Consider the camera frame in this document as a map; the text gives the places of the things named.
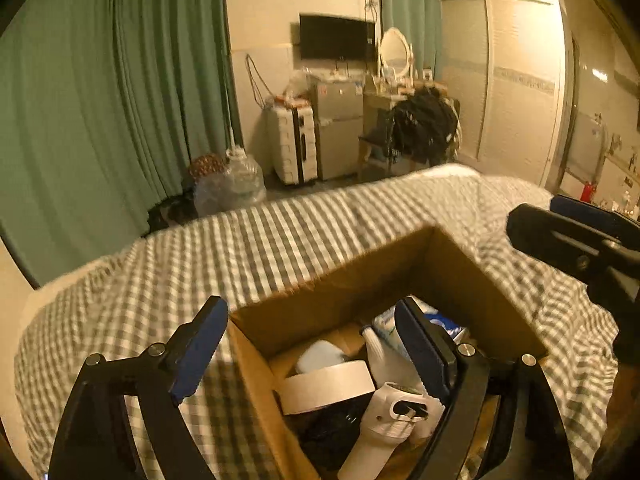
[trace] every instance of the bottle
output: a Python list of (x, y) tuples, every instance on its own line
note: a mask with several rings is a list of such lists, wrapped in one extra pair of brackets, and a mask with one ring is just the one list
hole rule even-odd
[(595, 192), (596, 185), (592, 184), (591, 182), (587, 182), (582, 188), (582, 195), (580, 196), (580, 200), (586, 203), (591, 203)]
[(631, 202), (631, 193), (628, 190), (625, 191), (622, 199), (622, 214), (627, 215), (630, 213), (629, 204)]
[(367, 346), (369, 369), (377, 387), (380, 388), (389, 382), (424, 391), (424, 386), (414, 364), (383, 342), (372, 327), (364, 327), (362, 338)]
[(229, 159), (225, 168), (225, 209), (248, 207), (262, 202), (266, 197), (262, 168), (240, 146), (226, 150)]

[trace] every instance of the door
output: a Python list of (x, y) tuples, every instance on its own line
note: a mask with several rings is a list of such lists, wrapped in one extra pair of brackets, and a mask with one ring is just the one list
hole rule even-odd
[(442, 49), (442, 79), (449, 94), (460, 101), (460, 152), (463, 158), (477, 160), (489, 54), (484, 0), (442, 1)]
[(558, 0), (442, 0), (443, 79), (460, 100), (460, 159), (546, 182), (562, 115)]
[(345, 121), (326, 121), (318, 125), (318, 173), (322, 180), (358, 171), (358, 136), (362, 117)]
[(362, 117), (362, 83), (318, 82), (313, 92), (316, 121)]
[(492, 65), (478, 161), (542, 185), (558, 140), (564, 30), (557, 4), (486, 0)]

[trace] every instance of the metal screw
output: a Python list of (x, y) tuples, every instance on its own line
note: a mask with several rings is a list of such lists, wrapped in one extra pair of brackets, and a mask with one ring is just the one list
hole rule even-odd
[(163, 343), (153, 343), (149, 347), (149, 355), (151, 357), (158, 357), (164, 354), (164, 344)]
[(533, 357), (533, 355), (531, 355), (531, 354), (524, 354), (521, 357), (521, 359), (522, 359), (522, 362), (524, 364), (526, 364), (527, 366), (535, 366), (536, 363), (537, 363), (536, 358)]
[(463, 356), (471, 357), (476, 353), (476, 349), (469, 343), (462, 343), (462, 345), (458, 346), (458, 352), (460, 352)]
[(91, 354), (87, 359), (84, 360), (87, 366), (95, 366), (100, 362), (100, 358), (102, 356), (100, 354)]
[(576, 265), (578, 267), (578, 270), (587, 270), (587, 267), (589, 267), (590, 263), (591, 261), (589, 257), (585, 256), (584, 254), (582, 256), (579, 256), (578, 259), (576, 260)]

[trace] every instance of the oval mirror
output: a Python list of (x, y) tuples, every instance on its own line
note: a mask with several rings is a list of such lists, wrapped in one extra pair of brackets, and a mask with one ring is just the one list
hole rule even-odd
[(380, 41), (380, 60), (385, 68), (393, 68), (396, 77), (409, 73), (409, 45), (404, 34), (397, 28), (390, 28)]

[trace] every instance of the mini fridge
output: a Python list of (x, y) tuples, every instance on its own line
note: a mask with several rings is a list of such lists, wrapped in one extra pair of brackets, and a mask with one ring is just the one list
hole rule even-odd
[(363, 120), (362, 83), (319, 81), (312, 88), (311, 102), (320, 179), (356, 173)]

